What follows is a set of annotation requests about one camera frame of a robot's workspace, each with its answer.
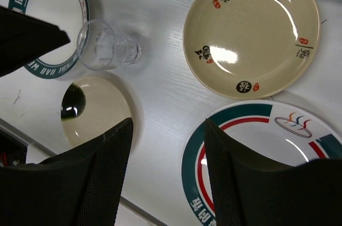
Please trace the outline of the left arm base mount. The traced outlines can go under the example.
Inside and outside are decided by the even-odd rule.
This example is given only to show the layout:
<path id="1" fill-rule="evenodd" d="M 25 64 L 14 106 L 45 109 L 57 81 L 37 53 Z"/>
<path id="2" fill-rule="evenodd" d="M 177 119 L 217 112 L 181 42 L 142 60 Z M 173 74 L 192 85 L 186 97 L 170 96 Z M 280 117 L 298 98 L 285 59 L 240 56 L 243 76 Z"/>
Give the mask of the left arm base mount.
<path id="1" fill-rule="evenodd" d="M 23 165 L 26 163 L 27 146 L 1 130 L 1 167 Z"/>

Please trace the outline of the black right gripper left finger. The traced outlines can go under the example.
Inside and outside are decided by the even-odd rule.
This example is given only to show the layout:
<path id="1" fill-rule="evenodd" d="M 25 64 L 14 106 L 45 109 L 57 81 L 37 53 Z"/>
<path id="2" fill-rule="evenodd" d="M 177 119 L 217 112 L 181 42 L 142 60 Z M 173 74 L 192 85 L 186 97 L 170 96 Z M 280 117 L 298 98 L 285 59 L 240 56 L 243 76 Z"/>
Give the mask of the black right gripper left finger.
<path id="1" fill-rule="evenodd" d="M 113 225 L 134 124 L 43 160 L 1 168 L 1 225 Z"/>

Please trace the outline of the white plate green red rim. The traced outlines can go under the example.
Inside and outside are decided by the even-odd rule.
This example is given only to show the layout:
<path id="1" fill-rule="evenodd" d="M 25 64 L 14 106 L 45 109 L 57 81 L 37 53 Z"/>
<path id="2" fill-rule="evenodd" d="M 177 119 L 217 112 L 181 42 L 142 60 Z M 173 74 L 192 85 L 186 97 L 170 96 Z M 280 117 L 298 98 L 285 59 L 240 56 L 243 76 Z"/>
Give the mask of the white plate green red rim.
<path id="1" fill-rule="evenodd" d="M 341 158 L 341 137 L 322 120 L 293 105 L 267 100 L 239 102 L 219 109 L 209 119 L 247 147 L 291 166 L 318 158 Z M 184 148 L 182 185 L 201 225 L 215 225 L 203 123 Z"/>

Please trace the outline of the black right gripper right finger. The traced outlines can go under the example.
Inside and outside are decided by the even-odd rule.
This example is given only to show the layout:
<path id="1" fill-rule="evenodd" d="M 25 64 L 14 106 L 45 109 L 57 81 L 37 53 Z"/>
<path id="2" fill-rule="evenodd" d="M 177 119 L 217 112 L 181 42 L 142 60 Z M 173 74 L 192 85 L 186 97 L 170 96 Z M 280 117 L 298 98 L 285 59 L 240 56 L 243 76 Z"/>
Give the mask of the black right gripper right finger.
<path id="1" fill-rule="evenodd" d="M 218 225 L 341 225 L 341 160 L 289 166 L 209 119 L 204 143 Z"/>

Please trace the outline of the beige plate black characters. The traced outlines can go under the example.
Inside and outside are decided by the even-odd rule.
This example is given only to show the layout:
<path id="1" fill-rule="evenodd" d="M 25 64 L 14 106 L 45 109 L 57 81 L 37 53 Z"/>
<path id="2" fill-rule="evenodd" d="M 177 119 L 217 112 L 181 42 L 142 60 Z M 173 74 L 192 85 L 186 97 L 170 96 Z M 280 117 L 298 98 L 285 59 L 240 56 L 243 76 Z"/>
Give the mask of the beige plate black characters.
<path id="1" fill-rule="evenodd" d="M 261 99 L 294 84 L 320 40 L 316 0 L 195 0 L 183 48 L 197 80 L 232 99 Z"/>

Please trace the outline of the beige plate dark spot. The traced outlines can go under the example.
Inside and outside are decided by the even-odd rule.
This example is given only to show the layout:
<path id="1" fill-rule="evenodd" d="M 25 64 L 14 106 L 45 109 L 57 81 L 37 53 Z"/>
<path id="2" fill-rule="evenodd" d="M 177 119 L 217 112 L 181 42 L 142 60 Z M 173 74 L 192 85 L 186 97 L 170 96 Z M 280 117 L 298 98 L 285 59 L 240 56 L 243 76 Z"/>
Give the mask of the beige plate dark spot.
<path id="1" fill-rule="evenodd" d="M 65 136 L 76 147 L 130 118 L 131 110 L 112 82 L 99 76 L 86 76 L 67 88 L 60 115 Z"/>

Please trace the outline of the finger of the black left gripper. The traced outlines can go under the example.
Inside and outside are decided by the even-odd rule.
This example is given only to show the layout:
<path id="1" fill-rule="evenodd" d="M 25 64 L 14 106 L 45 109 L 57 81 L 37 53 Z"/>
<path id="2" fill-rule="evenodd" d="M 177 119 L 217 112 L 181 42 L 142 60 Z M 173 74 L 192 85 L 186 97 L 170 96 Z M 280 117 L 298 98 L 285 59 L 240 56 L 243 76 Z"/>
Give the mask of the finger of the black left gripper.
<path id="1" fill-rule="evenodd" d="M 1 76 L 70 42 L 57 25 L 1 6 Z"/>

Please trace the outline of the clear plastic cup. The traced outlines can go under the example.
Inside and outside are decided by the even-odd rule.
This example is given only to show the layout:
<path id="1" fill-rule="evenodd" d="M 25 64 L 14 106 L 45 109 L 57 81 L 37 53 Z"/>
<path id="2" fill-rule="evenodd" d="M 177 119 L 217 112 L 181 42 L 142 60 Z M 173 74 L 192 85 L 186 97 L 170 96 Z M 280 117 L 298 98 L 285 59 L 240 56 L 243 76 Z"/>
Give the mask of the clear plastic cup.
<path id="1" fill-rule="evenodd" d="M 75 53 L 91 71 L 106 71 L 135 63 L 141 56 L 138 39 L 102 19 L 92 19 L 80 29 Z"/>

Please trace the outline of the white plate green text rim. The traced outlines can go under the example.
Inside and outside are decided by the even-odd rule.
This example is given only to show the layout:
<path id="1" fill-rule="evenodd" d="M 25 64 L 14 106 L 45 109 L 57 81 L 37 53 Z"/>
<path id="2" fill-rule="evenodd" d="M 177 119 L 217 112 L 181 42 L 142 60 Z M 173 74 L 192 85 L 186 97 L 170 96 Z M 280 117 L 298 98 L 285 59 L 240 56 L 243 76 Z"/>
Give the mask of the white plate green text rim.
<path id="1" fill-rule="evenodd" d="M 70 71 L 79 58 L 79 30 L 90 18 L 88 0 L 9 0 L 8 8 L 57 25 L 70 39 L 68 44 L 29 62 L 26 70 L 43 79 L 56 79 Z"/>

